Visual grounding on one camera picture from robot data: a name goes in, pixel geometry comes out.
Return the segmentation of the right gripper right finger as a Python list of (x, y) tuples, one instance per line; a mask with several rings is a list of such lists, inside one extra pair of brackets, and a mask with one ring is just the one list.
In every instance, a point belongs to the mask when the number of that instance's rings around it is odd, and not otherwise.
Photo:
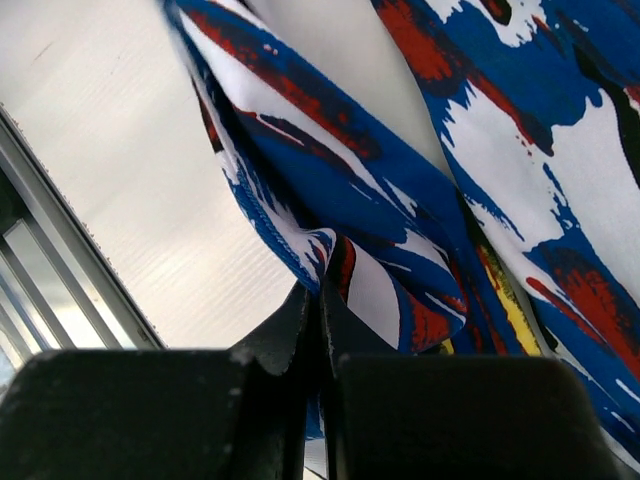
[(587, 394), (540, 357), (408, 355), (325, 284), (332, 479), (620, 479)]

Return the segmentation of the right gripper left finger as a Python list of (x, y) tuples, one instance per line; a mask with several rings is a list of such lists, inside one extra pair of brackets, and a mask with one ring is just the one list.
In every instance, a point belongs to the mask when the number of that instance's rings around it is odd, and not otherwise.
[(299, 479), (309, 292), (225, 350), (52, 350), (1, 403), (5, 479)]

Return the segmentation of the blue white patterned trousers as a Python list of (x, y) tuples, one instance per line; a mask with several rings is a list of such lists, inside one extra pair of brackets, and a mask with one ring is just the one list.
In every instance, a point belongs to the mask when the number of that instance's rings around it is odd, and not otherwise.
[(539, 355), (639, 466), (639, 5), (373, 1), (433, 165), (242, 1), (166, 1), (229, 187), (392, 348)]

